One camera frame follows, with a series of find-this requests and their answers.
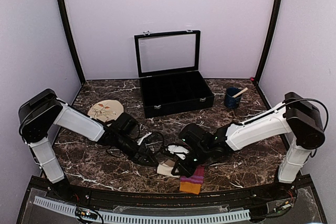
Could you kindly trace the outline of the maroon purple orange sock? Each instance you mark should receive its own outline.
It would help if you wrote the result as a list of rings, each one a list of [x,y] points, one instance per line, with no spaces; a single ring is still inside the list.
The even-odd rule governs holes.
[[[180,191],[198,195],[204,182],[204,166],[198,166],[191,177],[180,177]]]

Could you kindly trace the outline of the brown and white sock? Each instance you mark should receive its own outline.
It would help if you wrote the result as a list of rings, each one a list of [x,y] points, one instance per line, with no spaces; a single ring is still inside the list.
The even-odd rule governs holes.
[[[167,159],[166,161],[160,162],[156,172],[163,176],[169,176],[174,178],[180,178],[180,176],[172,175],[171,172],[173,170],[173,167],[175,165],[175,162]]]

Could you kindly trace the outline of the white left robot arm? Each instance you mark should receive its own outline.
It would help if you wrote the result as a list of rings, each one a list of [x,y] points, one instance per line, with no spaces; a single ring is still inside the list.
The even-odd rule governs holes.
[[[138,123],[125,112],[115,120],[102,122],[79,112],[59,99],[52,89],[46,89],[21,105],[18,116],[19,134],[47,179],[54,184],[54,193],[63,201],[74,197],[74,189],[64,181],[65,173],[48,139],[52,125],[64,127],[99,145],[116,147],[136,164],[151,167],[158,165],[154,153],[145,143],[138,143],[131,138],[130,134]]]

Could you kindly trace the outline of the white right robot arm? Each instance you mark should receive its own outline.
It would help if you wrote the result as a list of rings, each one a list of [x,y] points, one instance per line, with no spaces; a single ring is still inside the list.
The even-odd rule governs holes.
[[[167,150],[178,156],[171,174],[191,177],[196,168],[209,159],[220,158],[261,140],[292,133],[294,139],[278,169],[278,180],[268,188],[273,200],[280,199],[288,191],[288,184],[306,163],[313,150],[325,142],[328,120],[322,121],[315,99],[302,98],[294,92],[270,110],[242,122],[232,122],[216,130],[214,134],[191,123],[178,137],[189,148],[169,145]]]

